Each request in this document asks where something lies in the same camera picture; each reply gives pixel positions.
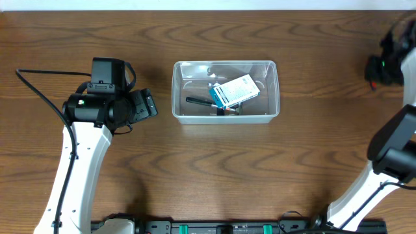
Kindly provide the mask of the small black handled hammer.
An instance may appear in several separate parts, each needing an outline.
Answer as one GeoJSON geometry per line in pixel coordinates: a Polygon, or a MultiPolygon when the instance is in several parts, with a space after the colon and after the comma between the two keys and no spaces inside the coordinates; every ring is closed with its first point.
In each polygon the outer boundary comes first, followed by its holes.
{"type": "MultiPolygon", "coordinates": [[[[216,110],[217,109],[224,109],[222,107],[218,107],[213,102],[205,101],[205,100],[202,100],[202,99],[197,99],[195,97],[186,97],[185,101],[188,102],[188,103],[193,103],[193,104],[197,104],[197,105],[212,107],[212,108],[215,108],[216,110]]],[[[236,115],[240,115],[240,114],[242,114],[242,105],[238,104],[236,108],[226,108],[226,109],[224,109],[224,111],[229,111],[229,112],[233,112],[236,115]]]]}

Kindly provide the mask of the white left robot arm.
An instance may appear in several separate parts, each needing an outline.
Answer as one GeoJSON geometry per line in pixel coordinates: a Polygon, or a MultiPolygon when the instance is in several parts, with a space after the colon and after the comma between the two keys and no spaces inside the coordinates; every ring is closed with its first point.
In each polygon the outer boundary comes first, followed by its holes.
{"type": "Polygon", "coordinates": [[[150,91],[135,90],[135,71],[116,58],[94,58],[91,80],[62,106],[60,162],[35,233],[91,233],[91,213],[103,158],[119,128],[157,115],[150,91]]]}

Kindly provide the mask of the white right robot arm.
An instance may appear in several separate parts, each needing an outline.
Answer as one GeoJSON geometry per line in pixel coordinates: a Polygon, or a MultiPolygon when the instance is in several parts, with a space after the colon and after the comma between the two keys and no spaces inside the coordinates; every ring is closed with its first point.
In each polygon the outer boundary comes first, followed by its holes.
{"type": "Polygon", "coordinates": [[[359,177],[310,223],[313,233],[387,233],[384,221],[365,217],[394,190],[415,189],[409,184],[415,179],[415,21],[398,38],[393,31],[381,40],[381,55],[369,57],[365,80],[373,90],[402,86],[403,107],[372,138],[359,177]]]}

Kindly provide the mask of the yellow black screwdriver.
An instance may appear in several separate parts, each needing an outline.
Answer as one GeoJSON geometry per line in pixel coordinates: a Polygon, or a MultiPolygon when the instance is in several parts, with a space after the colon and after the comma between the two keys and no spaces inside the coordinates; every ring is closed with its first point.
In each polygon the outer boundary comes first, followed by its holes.
{"type": "Polygon", "coordinates": [[[225,115],[224,109],[217,109],[216,115],[217,116],[224,116],[225,115]]]}

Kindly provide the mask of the blue white cardboard box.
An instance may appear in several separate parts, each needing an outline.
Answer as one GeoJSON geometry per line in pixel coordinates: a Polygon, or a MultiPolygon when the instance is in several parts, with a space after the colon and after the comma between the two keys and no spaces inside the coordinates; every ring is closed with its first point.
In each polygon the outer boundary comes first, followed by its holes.
{"type": "Polygon", "coordinates": [[[226,109],[258,96],[260,90],[247,74],[212,88],[209,93],[215,105],[226,109]]]}

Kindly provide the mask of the clear plastic container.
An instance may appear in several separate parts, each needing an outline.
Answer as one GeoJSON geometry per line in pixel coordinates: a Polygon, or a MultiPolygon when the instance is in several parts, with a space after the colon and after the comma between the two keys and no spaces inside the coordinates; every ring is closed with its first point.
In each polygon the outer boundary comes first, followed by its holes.
{"type": "Polygon", "coordinates": [[[172,114],[181,124],[267,124],[280,111],[271,60],[179,61],[172,114]]]}

